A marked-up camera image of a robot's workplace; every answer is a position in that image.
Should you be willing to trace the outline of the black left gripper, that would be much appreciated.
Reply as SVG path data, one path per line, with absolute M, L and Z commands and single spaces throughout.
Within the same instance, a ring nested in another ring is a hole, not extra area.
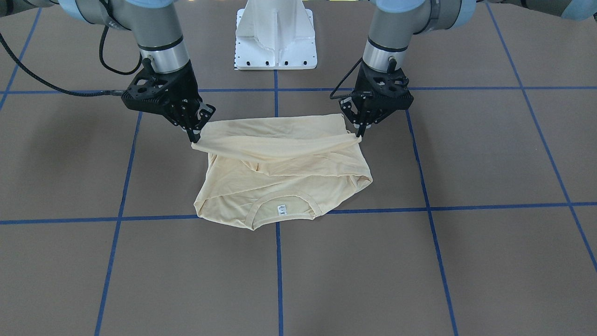
M 353 98 L 340 100 L 340 109 L 356 127 L 357 138 L 364 136 L 372 124 L 380 123 L 395 111 L 410 108 L 414 96 L 408 85 L 409 78 L 396 63 L 390 63 L 386 72 L 374 70 L 365 63 L 360 65 Z

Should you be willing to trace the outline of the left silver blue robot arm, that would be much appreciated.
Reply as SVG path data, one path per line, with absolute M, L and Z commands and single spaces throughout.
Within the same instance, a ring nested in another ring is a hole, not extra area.
M 377 0 L 354 89 L 337 94 L 340 110 L 355 127 L 356 136 L 396 111 L 409 109 L 414 100 L 402 65 L 413 36 L 458 28 L 475 12 L 475 0 Z

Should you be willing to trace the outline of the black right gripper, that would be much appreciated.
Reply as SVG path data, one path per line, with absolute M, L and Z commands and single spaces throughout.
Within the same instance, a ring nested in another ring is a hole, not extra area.
M 141 64 L 140 72 L 122 93 L 122 102 L 128 109 L 162 115 L 173 125 L 186 127 L 190 142 L 197 143 L 217 109 L 203 103 L 192 63 L 168 74 L 158 73 L 149 60 Z

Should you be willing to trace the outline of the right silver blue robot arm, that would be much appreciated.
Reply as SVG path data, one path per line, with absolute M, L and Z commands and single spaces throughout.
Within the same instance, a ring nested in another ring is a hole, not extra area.
M 3 0 L 1 16 L 51 6 L 60 6 L 79 21 L 103 25 L 103 36 L 110 28 L 132 32 L 140 51 L 137 66 L 132 70 L 132 82 L 125 90 L 78 93 L 62 89 L 26 68 L 2 39 L 2 47 L 19 68 L 60 93 L 77 97 L 120 97 L 128 109 L 160 115 L 182 128 L 190 142 L 200 140 L 201 130 L 215 113 L 215 107 L 205 104 L 198 93 L 172 0 Z

